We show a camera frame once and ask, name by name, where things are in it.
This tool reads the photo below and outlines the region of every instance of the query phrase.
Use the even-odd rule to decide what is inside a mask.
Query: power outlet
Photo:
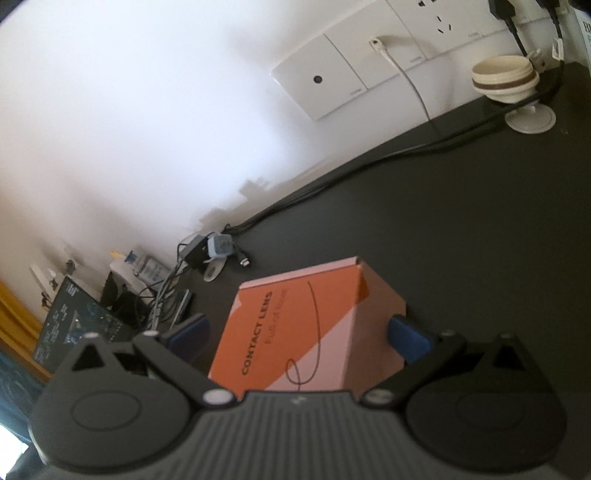
[[[425,61],[417,43],[385,0],[363,7],[325,34],[367,88],[399,74],[369,45],[370,38],[380,37],[389,54],[404,70]]]
[[[462,0],[388,0],[428,59],[481,37]]]

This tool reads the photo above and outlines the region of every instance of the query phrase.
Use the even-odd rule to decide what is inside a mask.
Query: brown stripe
[[[536,72],[534,70],[527,77],[509,83],[496,83],[492,85],[484,85],[483,83],[476,83],[474,80],[472,80],[472,83],[476,88],[479,88],[480,90],[505,90],[509,88],[519,87],[521,85],[525,85],[526,83],[531,82],[533,79],[535,79],[535,74]]]

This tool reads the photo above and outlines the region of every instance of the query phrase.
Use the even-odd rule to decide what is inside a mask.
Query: white switch panel
[[[386,0],[363,7],[325,33],[367,88],[399,74],[369,45],[372,37],[380,37],[404,70],[425,61],[423,52]]]
[[[326,36],[308,42],[272,72],[313,120],[367,91]]]

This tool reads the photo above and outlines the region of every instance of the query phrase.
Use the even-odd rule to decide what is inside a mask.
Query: black power cord
[[[517,27],[513,22],[513,17],[515,16],[515,7],[513,4],[509,2],[509,0],[488,0],[488,6],[491,10],[491,14],[493,14],[496,19],[505,22],[507,28],[515,38],[521,53],[524,57],[527,57],[527,50],[525,49],[523,42],[517,33]]]
[[[555,0],[548,0],[548,5],[550,5],[550,2],[554,2]],[[563,38],[562,36],[562,30],[560,29],[560,23],[558,21],[558,16],[556,14],[556,10],[554,7],[552,6],[548,6],[545,7],[548,9],[549,13],[550,13],[550,18],[552,19],[555,27],[556,27],[556,31],[557,31],[557,35],[560,39]],[[548,88],[547,90],[544,90],[542,92],[536,92],[535,94],[523,99],[520,102],[517,103],[513,103],[512,105],[507,105],[504,106],[503,108],[499,108],[498,110],[496,110],[494,113],[484,117],[482,120],[478,120],[477,122],[474,122],[464,128],[459,129],[458,131],[451,133],[449,135],[444,135],[441,138],[438,138],[437,140],[434,140],[432,142],[426,143],[426,144],[421,144],[421,145],[415,145],[413,147],[409,147],[409,148],[405,148],[403,150],[399,150],[393,153],[389,153],[387,155],[384,155],[383,157],[379,157],[376,160],[370,160],[367,161],[366,163],[363,163],[361,165],[355,165],[349,169],[345,169],[343,170],[337,177],[331,178],[331,179],[320,179],[319,181],[313,183],[312,185],[308,185],[306,187],[301,188],[300,190],[297,190],[296,192],[288,195],[287,197],[283,198],[282,200],[280,200],[277,203],[274,203],[273,205],[267,207],[266,209],[260,211],[259,213],[257,213],[256,215],[250,217],[248,220],[238,224],[238,225],[234,225],[231,226],[230,224],[227,224],[222,233],[228,233],[230,235],[240,235],[242,233],[245,233],[246,231],[250,230],[252,227],[254,227],[256,224],[262,222],[264,219],[269,218],[270,216],[281,212],[283,210],[286,210],[290,207],[293,207],[295,205],[298,205],[300,203],[305,202],[306,200],[309,200],[315,196],[317,196],[318,194],[322,193],[323,191],[341,183],[342,181],[351,178],[354,175],[357,175],[365,170],[369,170],[370,168],[373,168],[377,165],[380,165],[384,162],[387,161],[392,161],[392,160],[402,160],[403,158],[408,158],[412,155],[426,155],[426,154],[432,154],[432,153],[436,153],[439,151],[445,151],[445,150],[449,150],[451,148],[454,148],[457,144],[460,144],[463,139],[461,139],[462,136],[498,119],[501,118],[503,116],[505,116],[507,113],[512,112],[514,110],[517,110],[518,108],[521,108],[525,105],[529,105],[533,102],[536,102],[542,98],[547,99],[552,97],[553,95],[556,94],[556,92],[558,91],[558,89],[560,88],[561,85],[561,80],[562,80],[562,74],[564,71],[564,60],[560,61],[560,65],[558,67],[558,72],[556,75],[556,78],[554,79],[553,84],[550,86],[550,88]]]

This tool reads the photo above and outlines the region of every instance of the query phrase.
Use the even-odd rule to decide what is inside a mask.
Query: bottle
[[[131,265],[134,275],[149,287],[157,287],[171,273],[162,263],[139,248],[129,252],[129,255],[125,258],[125,263]]]

